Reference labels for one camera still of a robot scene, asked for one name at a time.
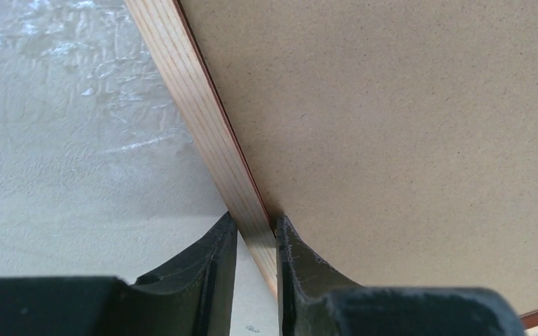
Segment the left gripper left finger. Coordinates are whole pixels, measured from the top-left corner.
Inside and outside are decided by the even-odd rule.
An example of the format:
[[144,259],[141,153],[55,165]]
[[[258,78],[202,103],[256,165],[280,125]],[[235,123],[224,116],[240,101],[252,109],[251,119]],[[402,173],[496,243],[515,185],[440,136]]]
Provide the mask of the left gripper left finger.
[[114,276],[0,278],[0,335],[228,335],[237,228],[199,240],[128,284]]

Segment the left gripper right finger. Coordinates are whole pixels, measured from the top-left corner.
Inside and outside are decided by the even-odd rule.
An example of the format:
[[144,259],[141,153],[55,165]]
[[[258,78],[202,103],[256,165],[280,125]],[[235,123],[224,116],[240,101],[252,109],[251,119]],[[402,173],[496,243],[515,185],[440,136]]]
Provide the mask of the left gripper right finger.
[[524,335],[497,292],[479,287],[363,286],[276,221],[281,335]]

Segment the orange wooden picture frame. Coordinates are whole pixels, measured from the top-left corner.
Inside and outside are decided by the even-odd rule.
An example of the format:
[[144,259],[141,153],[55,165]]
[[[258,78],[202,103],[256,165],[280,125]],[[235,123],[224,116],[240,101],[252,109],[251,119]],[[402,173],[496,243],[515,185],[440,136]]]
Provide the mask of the orange wooden picture frame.
[[[205,57],[193,34],[192,26],[186,17],[183,2],[128,1],[127,7],[192,134],[213,182],[230,214],[237,221],[269,289],[277,297],[279,307],[276,221],[280,216],[287,215],[284,213],[273,215],[265,205]],[[393,285],[364,285],[355,282],[363,286],[393,287]],[[492,288],[415,287],[487,288],[499,293],[512,306],[521,319],[525,331],[538,326],[538,309],[520,313],[500,292]]]

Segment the brown fibreboard backing board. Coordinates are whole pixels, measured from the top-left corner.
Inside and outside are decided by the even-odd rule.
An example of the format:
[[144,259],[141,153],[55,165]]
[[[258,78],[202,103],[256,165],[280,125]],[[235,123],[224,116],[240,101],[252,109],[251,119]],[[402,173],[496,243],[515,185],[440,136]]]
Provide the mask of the brown fibreboard backing board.
[[268,211],[364,285],[538,309],[538,1],[184,1]]

